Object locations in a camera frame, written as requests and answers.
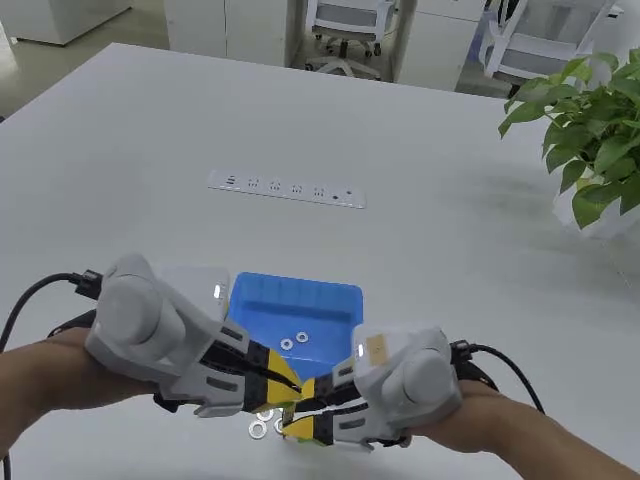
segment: white tabletop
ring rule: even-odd
[[[551,415],[638,469],[639,310],[615,267],[629,250],[611,255],[560,226],[544,125],[501,142],[501,104],[113,45],[0,127],[0,304],[8,311],[45,274],[103,270],[129,251],[353,283],[366,322],[441,325],[511,355]],[[214,191],[214,167],[357,185],[368,206]],[[43,291],[12,345],[90,307],[70,286]],[[506,367],[478,363],[527,400]],[[514,478],[490,455],[423,439],[371,455],[253,441],[250,420],[171,415],[148,398],[58,412],[16,445],[15,474]]]

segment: floor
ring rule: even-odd
[[[134,8],[71,42],[66,47],[8,39],[0,25],[0,117],[7,117],[82,65],[112,42],[169,48],[163,0],[134,0]],[[349,58],[381,71],[390,78],[388,52],[393,34],[382,45],[382,56],[365,60],[364,49],[349,47]],[[325,56],[323,42],[309,36],[294,66],[304,68],[305,59]],[[487,79],[479,64],[465,65],[458,91],[473,95],[505,98],[509,85]]]

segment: robotic hand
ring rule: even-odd
[[[128,255],[102,279],[85,348],[109,370],[159,386],[156,403],[175,412],[200,405],[200,417],[257,413],[300,399],[300,380],[274,350],[226,318],[228,274],[212,286],[207,317],[156,278],[141,255]]]
[[[158,384],[156,403],[172,412],[185,403],[198,404],[200,417],[283,407],[285,436],[322,445],[406,446],[409,427],[460,407],[459,378],[495,388],[470,357],[454,355],[455,344],[437,328],[385,334],[363,325],[354,331],[351,358],[302,385],[276,351],[226,317],[229,280],[221,272],[210,318],[156,278],[141,255],[123,257],[102,279],[87,351],[113,372]],[[293,421],[295,413],[359,398]]]
[[[302,400],[286,410],[283,434],[321,445],[334,442],[406,447],[410,427],[442,420],[462,404],[459,379],[478,380],[497,390],[470,357],[459,355],[438,328],[416,333],[380,333],[359,325],[353,356],[332,373],[302,386]],[[293,420],[295,413],[356,403]]]

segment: blue plastic tray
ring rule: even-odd
[[[362,323],[362,290],[354,285],[241,273],[229,308],[251,338],[277,350],[302,381],[324,375],[351,355],[351,332]],[[309,335],[296,342],[296,333]],[[280,347],[283,338],[293,348]]]

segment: white office chair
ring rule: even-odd
[[[395,1],[393,0],[308,0],[306,30],[330,37],[327,49],[340,39],[338,57],[318,57],[307,59],[305,68],[330,73],[342,70],[345,75],[355,77],[354,71],[365,73],[376,80],[381,73],[362,63],[348,59],[347,46],[349,40],[356,40],[365,47],[365,55],[371,56],[370,42],[374,43],[374,54],[380,55],[381,43],[385,32],[391,25]]]
[[[569,60],[593,53],[594,34],[616,0],[494,0],[499,19],[489,22],[480,47],[487,77],[512,83],[562,71]],[[507,7],[517,2],[507,19]]]

